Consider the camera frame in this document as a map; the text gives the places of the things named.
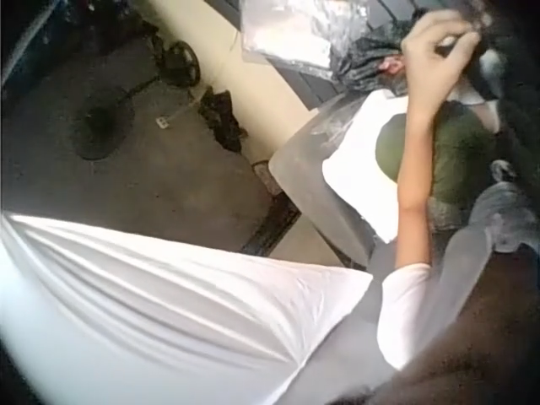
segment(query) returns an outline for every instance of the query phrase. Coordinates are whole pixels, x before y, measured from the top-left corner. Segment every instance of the clear plastic sheet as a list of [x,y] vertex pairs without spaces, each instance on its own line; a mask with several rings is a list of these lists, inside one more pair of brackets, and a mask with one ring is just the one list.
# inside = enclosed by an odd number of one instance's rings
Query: clear plastic sheet
[[281,67],[332,79],[331,60],[366,30],[367,0],[242,0],[242,49]]

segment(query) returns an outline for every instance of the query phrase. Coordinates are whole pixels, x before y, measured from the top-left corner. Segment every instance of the olive green fabric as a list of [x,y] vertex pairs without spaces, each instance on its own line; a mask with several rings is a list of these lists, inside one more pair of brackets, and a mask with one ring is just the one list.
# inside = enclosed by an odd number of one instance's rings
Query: olive green fabric
[[[406,114],[394,116],[375,146],[377,164],[393,181],[402,161]],[[489,165],[495,159],[495,137],[466,106],[446,102],[435,119],[432,196],[467,207],[489,186]]]

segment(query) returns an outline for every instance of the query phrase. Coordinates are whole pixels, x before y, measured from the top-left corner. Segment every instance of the white sleeve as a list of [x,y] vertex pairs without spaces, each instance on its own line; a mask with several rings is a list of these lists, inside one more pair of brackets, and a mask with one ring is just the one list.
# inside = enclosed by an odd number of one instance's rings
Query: white sleeve
[[398,268],[382,283],[377,341],[386,361],[402,369],[415,353],[415,332],[431,267],[424,263]]

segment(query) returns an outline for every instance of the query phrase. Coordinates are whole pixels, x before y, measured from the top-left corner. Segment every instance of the person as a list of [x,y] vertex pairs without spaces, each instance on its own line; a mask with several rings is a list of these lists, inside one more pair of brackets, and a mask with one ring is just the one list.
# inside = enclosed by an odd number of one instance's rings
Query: person
[[[457,39],[442,57],[435,48],[449,36]],[[382,284],[377,332],[397,373],[333,405],[539,402],[538,221],[505,162],[492,164],[496,184],[452,237],[432,307],[424,306],[433,273],[427,208],[434,121],[479,42],[457,11],[442,10],[427,13],[402,43],[409,104],[397,178],[396,270]],[[443,278],[455,281],[456,274],[471,285],[448,293],[457,284]]]

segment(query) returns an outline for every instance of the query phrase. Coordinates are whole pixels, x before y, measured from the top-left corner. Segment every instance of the gray floor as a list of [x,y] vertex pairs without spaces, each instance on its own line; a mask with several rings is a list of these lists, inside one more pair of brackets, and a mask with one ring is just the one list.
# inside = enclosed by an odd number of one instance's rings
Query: gray floor
[[154,73],[139,42],[46,78],[2,123],[3,209],[238,251],[271,200],[194,110],[157,127],[155,117],[185,104],[186,92],[155,84],[136,96],[132,130],[109,158],[90,163],[73,152],[73,113],[92,88],[129,89]]

